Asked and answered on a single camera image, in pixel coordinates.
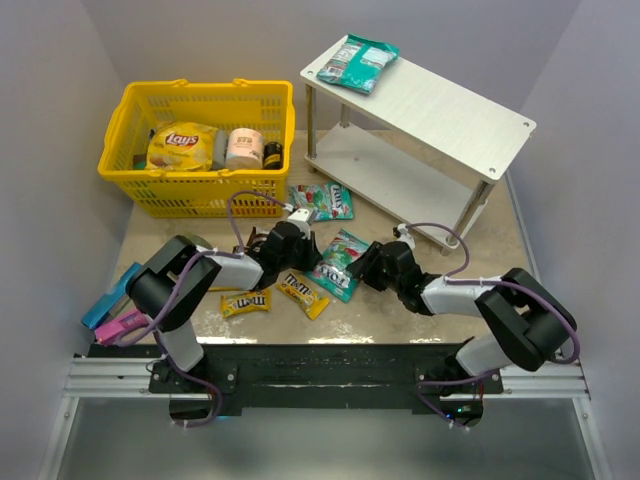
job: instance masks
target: table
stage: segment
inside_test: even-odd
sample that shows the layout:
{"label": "table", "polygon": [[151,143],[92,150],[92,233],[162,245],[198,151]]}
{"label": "table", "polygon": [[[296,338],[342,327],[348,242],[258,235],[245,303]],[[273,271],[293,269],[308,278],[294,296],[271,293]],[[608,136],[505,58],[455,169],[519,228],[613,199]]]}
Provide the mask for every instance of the table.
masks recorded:
{"label": "table", "polygon": [[[385,67],[368,96],[318,80],[318,71],[346,39],[300,72],[307,89],[311,171],[322,171],[401,221],[415,221],[430,208],[431,222],[466,235],[535,122],[401,57]],[[316,91],[342,105],[340,122],[317,144]],[[424,147],[424,155],[462,166],[480,179],[468,188],[423,165],[352,124],[351,109],[411,138]],[[458,247],[442,230],[417,230],[442,245],[443,253]]]}
{"label": "table", "polygon": [[[456,177],[460,182],[473,183],[473,175],[456,168],[450,162],[440,162],[425,154],[424,147],[404,136],[390,131],[373,132],[377,138],[394,144],[418,161]],[[306,134],[297,132],[291,154],[289,184],[322,183],[328,179],[321,173],[310,173],[304,160]],[[367,241],[392,240],[392,228],[398,221],[353,195],[355,219],[316,223],[318,248],[322,251],[340,228]],[[413,221],[429,221],[430,211],[425,206],[421,217]],[[243,237],[251,226],[269,229],[273,218],[238,219]],[[183,233],[197,234],[221,250],[230,251],[236,239],[226,219],[155,219],[137,205],[134,206],[129,226],[118,258],[115,277],[118,278],[131,265],[144,263],[172,236]],[[497,183],[491,203],[478,219],[466,239],[472,252],[469,276],[501,275],[511,267],[527,267],[517,222],[504,181]],[[416,236],[415,256],[423,270],[446,272],[463,260],[462,250],[442,256],[440,248],[428,239]],[[223,319],[220,315],[220,293],[208,293],[193,316],[199,341],[203,343],[257,342],[257,343],[339,343],[339,342],[460,342],[472,335],[487,331],[481,319],[442,315],[423,317],[404,309],[391,291],[378,293],[360,285],[348,304],[331,298],[331,303],[317,320],[309,320],[302,310],[273,289],[270,313],[250,313]],[[153,342],[148,337],[145,342]]]}

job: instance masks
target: yellow candy bag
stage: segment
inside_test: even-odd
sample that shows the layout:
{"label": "yellow candy bag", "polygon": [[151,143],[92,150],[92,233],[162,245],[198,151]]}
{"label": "yellow candy bag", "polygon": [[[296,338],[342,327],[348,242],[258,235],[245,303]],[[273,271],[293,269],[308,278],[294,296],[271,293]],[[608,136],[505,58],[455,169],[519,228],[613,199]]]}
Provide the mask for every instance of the yellow candy bag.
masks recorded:
{"label": "yellow candy bag", "polygon": [[213,165],[218,129],[194,122],[173,122],[158,127],[147,149],[146,170],[206,171]]}
{"label": "yellow candy bag", "polygon": [[288,273],[276,288],[298,302],[298,305],[311,320],[315,320],[329,305],[327,297],[323,297],[311,290],[308,284],[293,273]]}
{"label": "yellow candy bag", "polygon": [[271,310],[271,290],[222,295],[220,297],[222,318],[239,313],[268,312],[269,310]]}

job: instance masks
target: green snack bag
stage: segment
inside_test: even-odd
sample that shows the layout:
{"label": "green snack bag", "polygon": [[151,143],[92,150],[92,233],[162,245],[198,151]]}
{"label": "green snack bag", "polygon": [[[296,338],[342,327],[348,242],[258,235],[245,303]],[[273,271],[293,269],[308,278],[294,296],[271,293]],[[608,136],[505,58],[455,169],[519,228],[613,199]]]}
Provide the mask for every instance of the green snack bag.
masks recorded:
{"label": "green snack bag", "polygon": [[387,63],[398,58],[398,47],[349,34],[347,41],[333,54],[317,77],[370,94]]}
{"label": "green snack bag", "polygon": [[358,286],[358,280],[347,272],[347,266],[366,252],[367,248],[368,243],[341,229],[322,254],[322,260],[305,275],[347,303]]}
{"label": "green snack bag", "polygon": [[289,187],[289,198],[295,207],[315,208],[316,222],[353,218],[351,194],[337,182],[326,185],[294,185]]}

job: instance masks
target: floor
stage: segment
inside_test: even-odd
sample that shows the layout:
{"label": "floor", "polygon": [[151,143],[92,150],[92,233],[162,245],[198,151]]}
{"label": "floor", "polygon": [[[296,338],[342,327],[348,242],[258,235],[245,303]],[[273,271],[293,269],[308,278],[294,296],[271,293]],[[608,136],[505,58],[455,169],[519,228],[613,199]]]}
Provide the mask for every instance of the floor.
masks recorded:
{"label": "floor", "polygon": [[[433,151],[414,144],[394,132],[380,131],[376,135],[412,154],[449,176],[473,187],[475,179],[469,172],[456,168]],[[297,132],[293,143],[289,184],[323,183],[328,179],[320,173],[309,173],[304,160],[306,133]],[[340,228],[365,241],[390,241],[392,228],[399,222],[377,207],[354,195],[355,219],[316,223],[318,248],[322,251]],[[429,221],[429,206],[424,206],[423,218]],[[256,225],[269,229],[275,219],[239,219],[243,237]],[[194,233],[221,250],[231,251],[235,236],[226,219],[154,219],[134,206],[124,240],[116,277],[137,261],[144,263],[173,235]],[[428,239],[416,235],[414,255],[422,269],[447,272],[463,261],[460,249],[448,256]],[[494,276],[512,267],[527,268],[516,218],[504,179],[489,197],[489,203],[466,236],[471,249],[471,265],[464,277]],[[391,291],[376,292],[360,285],[348,304],[331,297],[331,303],[315,320],[309,320],[302,310],[282,293],[273,289],[271,312],[256,312],[223,319],[220,314],[220,293],[208,293],[193,316],[196,334],[201,342],[229,343],[409,343],[461,342],[487,332],[482,319],[441,315],[425,317],[413,314],[402,306]]]}

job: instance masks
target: yellow plastic basket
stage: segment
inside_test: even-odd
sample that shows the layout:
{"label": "yellow plastic basket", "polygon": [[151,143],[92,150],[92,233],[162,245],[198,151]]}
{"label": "yellow plastic basket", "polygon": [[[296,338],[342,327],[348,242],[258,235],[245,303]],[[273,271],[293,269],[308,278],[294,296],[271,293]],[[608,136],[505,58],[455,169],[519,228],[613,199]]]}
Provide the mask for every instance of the yellow plastic basket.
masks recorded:
{"label": "yellow plastic basket", "polygon": [[[258,130],[283,146],[280,170],[163,172],[133,170],[133,156],[146,153],[149,129],[162,121],[192,121],[223,128]],[[115,182],[154,217],[222,217],[241,190],[285,200],[295,130],[293,86],[283,81],[232,83],[136,82],[127,86],[104,138],[98,172]],[[251,195],[236,197],[238,217],[277,217],[281,208]]]}

